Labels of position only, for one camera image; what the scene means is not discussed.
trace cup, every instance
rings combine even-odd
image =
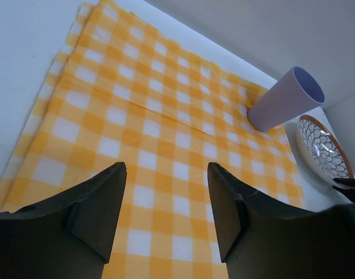
[[[248,111],[252,126],[266,132],[324,103],[318,82],[301,67],[291,68]]]

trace bowl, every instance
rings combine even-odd
[[[326,182],[334,178],[354,178],[350,163],[335,137],[310,115],[302,115],[297,129],[297,144],[307,165]]]

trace gingham fabric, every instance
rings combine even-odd
[[[40,201],[124,161],[127,185],[103,278],[226,278],[208,162],[301,206],[284,128],[263,134],[246,118],[263,92],[101,0],[4,209]]]
[[[16,144],[15,150],[13,151],[12,157],[9,160],[4,174],[0,180],[0,208],[4,204],[4,201],[12,186],[13,181],[15,180],[16,174],[21,167],[28,148],[39,129],[39,126],[46,113],[48,103],[51,100],[53,89],[59,81],[61,72],[69,58],[69,55],[73,52],[84,24],[87,22],[89,14],[93,8],[94,6],[88,3],[84,3],[80,7],[77,18],[75,19],[75,22],[72,25],[69,34],[67,35],[65,44],[57,54],[53,65],[49,69],[43,86],[39,91],[37,100],[35,101],[22,134]]]

